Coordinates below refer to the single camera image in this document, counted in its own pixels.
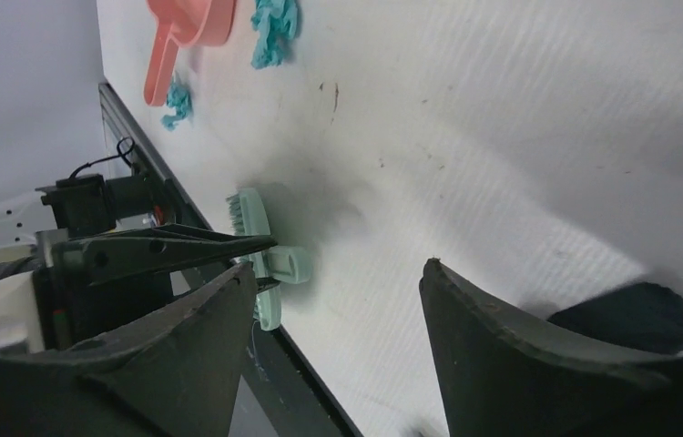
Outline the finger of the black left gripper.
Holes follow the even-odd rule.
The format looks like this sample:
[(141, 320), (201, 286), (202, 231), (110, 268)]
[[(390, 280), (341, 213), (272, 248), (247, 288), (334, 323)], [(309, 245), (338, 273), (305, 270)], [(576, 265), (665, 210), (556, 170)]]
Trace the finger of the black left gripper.
[(51, 246), (51, 276), (66, 287), (88, 287), (237, 259), (276, 245), (270, 235), (167, 224), (57, 242)]

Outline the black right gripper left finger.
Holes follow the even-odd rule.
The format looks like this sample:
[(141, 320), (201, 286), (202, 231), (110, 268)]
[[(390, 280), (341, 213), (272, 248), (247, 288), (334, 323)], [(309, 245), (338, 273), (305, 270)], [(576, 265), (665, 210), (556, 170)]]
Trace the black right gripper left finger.
[(240, 263), (64, 351), (0, 355), (0, 436), (225, 436), (257, 281)]

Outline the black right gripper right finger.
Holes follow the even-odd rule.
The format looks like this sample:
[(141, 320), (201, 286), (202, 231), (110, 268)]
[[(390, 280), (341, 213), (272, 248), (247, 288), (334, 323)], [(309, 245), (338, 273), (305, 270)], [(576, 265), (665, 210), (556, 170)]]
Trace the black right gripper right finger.
[(438, 259), (426, 262), (420, 294), (453, 436), (683, 436), (683, 351), (558, 327)]

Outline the green hand brush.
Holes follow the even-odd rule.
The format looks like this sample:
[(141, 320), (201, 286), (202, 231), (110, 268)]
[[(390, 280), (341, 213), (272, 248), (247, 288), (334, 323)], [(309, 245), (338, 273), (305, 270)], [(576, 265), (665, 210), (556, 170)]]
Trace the green hand brush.
[[(271, 235), (267, 211), (256, 189), (242, 188), (227, 201), (231, 226), (237, 236)], [(256, 278), (266, 281), (265, 290), (256, 296), (254, 319), (265, 331), (277, 329), (281, 325), (280, 286), (299, 285), (310, 280), (310, 253), (302, 247), (278, 245), (240, 259), (251, 262)]]

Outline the black paper scrap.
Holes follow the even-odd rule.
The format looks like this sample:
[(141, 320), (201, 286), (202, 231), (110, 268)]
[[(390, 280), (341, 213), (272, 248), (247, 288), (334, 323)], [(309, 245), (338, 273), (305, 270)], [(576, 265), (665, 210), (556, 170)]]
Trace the black paper scrap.
[(548, 322), (589, 338), (638, 351), (683, 351), (683, 298), (651, 282), (611, 290), (551, 315)]

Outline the pink plastic dustpan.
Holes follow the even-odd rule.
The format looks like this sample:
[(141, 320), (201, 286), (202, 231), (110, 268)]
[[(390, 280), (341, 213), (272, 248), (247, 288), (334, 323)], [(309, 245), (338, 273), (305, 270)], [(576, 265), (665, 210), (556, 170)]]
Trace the pink plastic dustpan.
[(168, 96), (178, 51), (191, 46), (222, 46), (229, 39), (235, 0), (147, 0), (157, 29), (143, 97), (152, 107)]

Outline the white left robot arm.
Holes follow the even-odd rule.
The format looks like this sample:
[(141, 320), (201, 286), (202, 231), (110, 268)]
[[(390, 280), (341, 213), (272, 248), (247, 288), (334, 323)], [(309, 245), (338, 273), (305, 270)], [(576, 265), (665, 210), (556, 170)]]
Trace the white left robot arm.
[(0, 355), (64, 350), (167, 307), (173, 272), (275, 246), (168, 224), (157, 201), (27, 194), (0, 204)]

